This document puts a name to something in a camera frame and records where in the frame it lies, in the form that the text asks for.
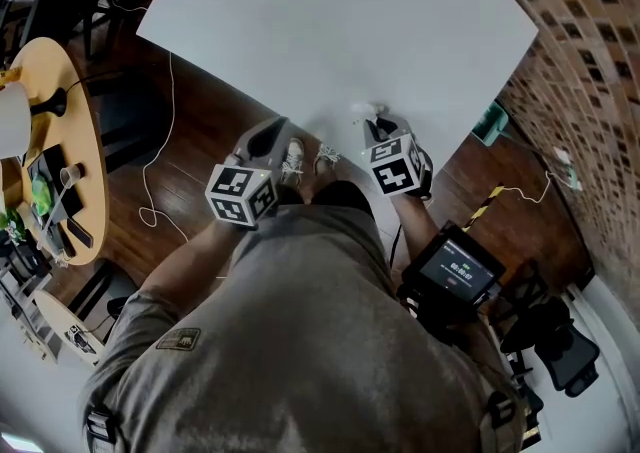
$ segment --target small display screen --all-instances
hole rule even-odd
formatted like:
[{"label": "small display screen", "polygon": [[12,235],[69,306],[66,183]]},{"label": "small display screen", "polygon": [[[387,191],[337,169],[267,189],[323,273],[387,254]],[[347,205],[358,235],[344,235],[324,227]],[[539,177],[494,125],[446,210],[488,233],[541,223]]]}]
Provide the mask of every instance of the small display screen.
[{"label": "small display screen", "polygon": [[484,265],[451,240],[438,249],[420,273],[469,303],[494,277]]}]

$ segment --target cup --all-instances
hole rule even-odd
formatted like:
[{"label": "cup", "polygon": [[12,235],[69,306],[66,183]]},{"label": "cup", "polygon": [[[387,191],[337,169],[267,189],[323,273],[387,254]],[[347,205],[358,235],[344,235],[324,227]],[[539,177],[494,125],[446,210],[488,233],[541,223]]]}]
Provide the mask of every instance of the cup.
[{"label": "cup", "polygon": [[67,190],[80,181],[85,175],[81,163],[60,169],[60,182]]}]

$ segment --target teal object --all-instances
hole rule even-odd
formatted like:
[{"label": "teal object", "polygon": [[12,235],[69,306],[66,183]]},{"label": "teal object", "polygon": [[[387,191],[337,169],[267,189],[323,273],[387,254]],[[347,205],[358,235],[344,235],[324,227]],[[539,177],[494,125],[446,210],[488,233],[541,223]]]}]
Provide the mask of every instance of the teal object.
[{"label": "teal object", "polygon": [[491,103],[489,109],[484,112],[480,122],[473,128],[472,133],[487,147],[491,147],[500,136],[504,128],[509,124],[509,115],[495,101]]}]

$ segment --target wall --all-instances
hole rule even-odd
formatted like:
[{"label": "wall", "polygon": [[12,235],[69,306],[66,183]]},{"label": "wall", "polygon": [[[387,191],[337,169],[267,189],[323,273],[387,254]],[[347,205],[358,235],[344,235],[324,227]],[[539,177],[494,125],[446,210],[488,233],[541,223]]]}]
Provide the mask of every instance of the wall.
[{"label": "wall", "polygon": [[47,453],[80,453],[77,401],[91,373],[69,348],[58,364],[40,361],[0,307],[0,401],[7,424],[32,437]]},{"label": "wall", "polygon": [[563,189],[596,271],[640,323],[640,0],[517,0],[540,29],[500,94],[531,140],[569,151]]}]

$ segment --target white sneaker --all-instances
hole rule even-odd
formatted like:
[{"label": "white sneaker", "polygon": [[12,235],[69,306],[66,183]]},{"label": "white sneaker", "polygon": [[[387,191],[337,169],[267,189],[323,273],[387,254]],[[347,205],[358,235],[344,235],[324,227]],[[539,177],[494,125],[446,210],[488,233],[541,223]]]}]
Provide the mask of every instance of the white sneaker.
[{"label": "white sneaker", "polygon": [[304,160],[304,144],[299,138],[292,138],[289,142],[287,158],[282,163],[282,182],[295,176],[296,186],[300,185],[302,179],[302,161]]},{"label": "white sneaker", "polygon": [[318,162],[320,160],[323,160],[327,164],[329,164],[329,167],[333,170],[333,168],[336,166],[336,163],[340,161],[340,154],[338,153],[338,151],[334,151],[333,149],[331,149],[331,147],[329,147],[328,145],[320,144],[320,149],[318,150],[316,159],[313,162],[313,173],[315,175],[318,175]]}]

